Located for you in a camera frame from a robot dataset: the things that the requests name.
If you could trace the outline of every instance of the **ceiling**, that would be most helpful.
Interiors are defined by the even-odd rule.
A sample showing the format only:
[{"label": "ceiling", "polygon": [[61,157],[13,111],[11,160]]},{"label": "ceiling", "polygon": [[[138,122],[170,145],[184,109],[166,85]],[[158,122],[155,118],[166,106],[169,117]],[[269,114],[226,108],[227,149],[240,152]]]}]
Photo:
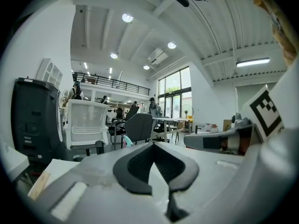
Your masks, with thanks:
[{"label": "ceiling", "polygon": [[[213,86],[221,80],[286,70],[268,15],[252,0],[190,1],[188,8],[175,0],[74,0],[74,4],[71,58],[90,63],[91,73],[106,76],[113,67],[115,72],[127,70],[151,80],[189,60]],[[125,23],[123,13],[133,21]],[[169,42],[177,47],[169,49]],[[156,48],[168,58],[144,70]],[[110,57],[112,52],[117,59]],[[271,59],[269,64],[236,68],[238,61],[265,57]],[[80,67],[75,64],[72,68],[77,71]]]}]

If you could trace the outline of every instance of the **window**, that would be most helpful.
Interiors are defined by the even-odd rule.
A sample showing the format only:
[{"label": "window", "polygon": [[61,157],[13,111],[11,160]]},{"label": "window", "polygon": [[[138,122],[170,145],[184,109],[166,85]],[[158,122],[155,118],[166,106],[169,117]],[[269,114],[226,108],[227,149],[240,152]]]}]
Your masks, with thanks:
[{"label": "window", "polygon": [[166,93],[178,91],[181,89],[179,72],[166,77]]},{"label": "window", "polygon": [[165,78],[159,80],[159,95],[163,95],[165,91]]},{"label": "window", "polygon": [[159,80],[158,102],[164,116],[170,118],[192,115],[192,94],[189,67]]},{"label": "window", "polygon": [[187,88],[187,87],[191,87],[189,67],[187,67],[186,69],[181,70],[181,82],[182,82],[182,89]]}]

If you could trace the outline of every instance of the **white wall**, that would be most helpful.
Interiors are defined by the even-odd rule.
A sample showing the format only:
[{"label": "white wall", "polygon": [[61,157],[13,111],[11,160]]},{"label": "white wall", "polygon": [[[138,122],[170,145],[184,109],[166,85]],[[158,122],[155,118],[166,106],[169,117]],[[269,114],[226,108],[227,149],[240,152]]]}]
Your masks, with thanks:
[{"label": "white wall", "polygon": [[60,91],[69,89],[71,75],[70,42],[75,15],[72,0],[57,0],[32,14],[10,41],[0,66],[0,134],[14,147],[10,109],[14,81],[35,78],[44,58],[51,58],[63,73]]},{"label": "white wall", "polygon": [[231,119],[236,112],[234,86],[224,84],[211,88],[193,63],[189,67],[194,122],[217,124],[222,131],[223,120]]}]

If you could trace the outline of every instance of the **white desk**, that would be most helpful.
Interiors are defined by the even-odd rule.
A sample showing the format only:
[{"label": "white desk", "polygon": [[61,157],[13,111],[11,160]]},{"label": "white desk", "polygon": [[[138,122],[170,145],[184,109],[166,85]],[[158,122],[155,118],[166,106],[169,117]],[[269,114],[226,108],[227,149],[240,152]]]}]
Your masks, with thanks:
[{"label": "white desk", "polygon": [[[171,131],[170,129],[170,125],[168,123],[168,127],[170,129],[170,131],[167,131],[167,122],[169,121],[176,121],[176,122],[185,122],[185,121],[188,121],[188,124],[189,124],[189,134],[191,134],[191,124],[190,124],[190,121],[193,120],[193,119],[185,119],[185,118],[153,118],[153,119],[157,119],[157,120],[160,120],[160,121],[164,121],[164,141],[167,142],[167,135],[170,134],[170,133],[178,133],[178,132],[182,132],[183,130],[185,129],[178,129],[178,125],[177,125],[177,129],[176,130],[173,130]],[[153,135],[156,135],[156,136],[159,136],[159,137],[162,137],[161,134],[162,133],[156,133],[154,132],[154,126],[152,127],[151,129],[151,136],[150,136],[150,140],[153,139]]]},{"label": "white desk", "polygon": [[4,169],[13,181],[29,166],[28,157],[8,145],[3,146],[1,151]]}]

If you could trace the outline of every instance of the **ceiling beam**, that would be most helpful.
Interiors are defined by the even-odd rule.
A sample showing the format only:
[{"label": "ceiling beam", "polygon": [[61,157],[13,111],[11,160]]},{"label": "ceiling beam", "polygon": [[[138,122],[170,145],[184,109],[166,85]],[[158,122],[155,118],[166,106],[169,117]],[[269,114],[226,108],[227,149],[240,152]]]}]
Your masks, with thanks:
[{"label": "ceiling beam", "polygon": [[273,51],[276,49],[280,49],[280,46],[277,43],[271,43],[271,44],[264,44],[264,45],[258,45],[258,46],[252,46],[252,47],[245,47],[241,49],[235,50],[235,56],[233,51],[223,52],[219,55],[211,56],[207,59],[201,60],[203,66],[209,66],[218,62],[226,61],[229,59],[237,58],[240,56],[249,56],[249,55],[256,55],[265,53],[268,51]]},{"label": "ceiling beam", "polygon": [[143,44],[145,43],[146,39],[148,37],[150,37],[150,35],[153,33],[154,29],[150,30],[149,33],[144,37],[144,39],[142,40],[142,42],[139,44],[139,46],[137,47],[137,49],[135,50],[134,54],[131,56],[130,61],[133,60],[133,58],[135,57],[136,54],[138,54],[140,48],[143,46]]},{"label": "ceiling beam", "polygon": [[191,40],[187,31],[184,31],[175,21],[175,17],[164,16],[159,19],[152,14],[150,4],[145,0],[74,0],[74,5],[90,5],[118,10],[120,13],[130,11],[133,17],[159,31],[166,39],[173,39],[180,50],[201,72],[208,84],[213,87],[213,80],[201,63],[199,50]]},{"label": "ceiling beam", "polygon": [[124,46],[126,39],[129,37],[130,34],[130,30],[131,30],[132,24],[129,22],[122,34],[121,40],[120,40],[120,44],[118,45],[117,48],[117,53],[120,54],[121,53],[121,48]]},{"label": "ceiling beam", "polygon": [[153,15],[155,17],[160,16],[160,14],[164,12],[173,2],[174,0],[163,0],[161,4],[153,11]]},{"label": "ceiling beam", "polygon": [[105,26],[104,26],[104,32],[103,32],[103,39],[102,39],[101,50],[104,50],[105,47],[106,47],[106,43],[107,43],[107,38],[108,38],[108,33],[109,33],[109,28],[110,28],[112,16],[113,16],[113,11],[111,9],[109,9],[108,10],[108,14],[107,14],[107,18],[106,18],[106,22],[105,22]]},{"label": "ceiling beam", "polygon": [[215,81],[215,85],[223,85],[223,84],[231,84],[233,83],[235,86],[241,85],[249,85],[249,84],[260,84],[265,82],[277,82],[281,76],[285,73],[285,71],[275,72],[275,73],[266,73],[266,74],[258,74],[251,76],[243,76],[237,77],[233,79],[226,79]]},{"label": "ceiling beam", "polygon": [[89,48],[89,34],[90,34],[90,6],[85,7],[85,46]]}]

